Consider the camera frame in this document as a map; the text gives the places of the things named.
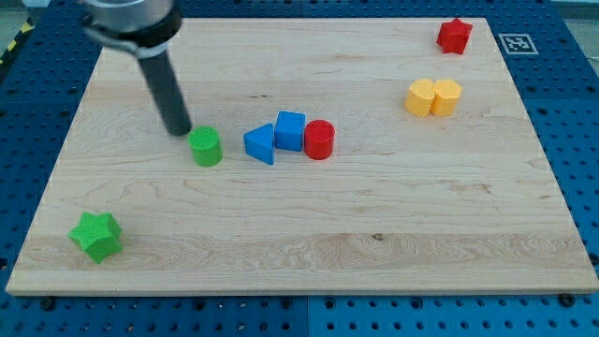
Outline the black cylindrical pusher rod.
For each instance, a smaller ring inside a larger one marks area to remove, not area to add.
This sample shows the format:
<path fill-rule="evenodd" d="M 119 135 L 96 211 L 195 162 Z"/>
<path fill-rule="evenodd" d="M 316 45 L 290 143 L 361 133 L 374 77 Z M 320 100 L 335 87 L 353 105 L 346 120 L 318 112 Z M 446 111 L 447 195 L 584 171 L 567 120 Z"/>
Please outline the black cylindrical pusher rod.
<path fill-rule="evenodd" d="M 139 65 L 166 131 L 171 136 L 186 135 L 192 122 L 168 53 L 139 59 Z"/>

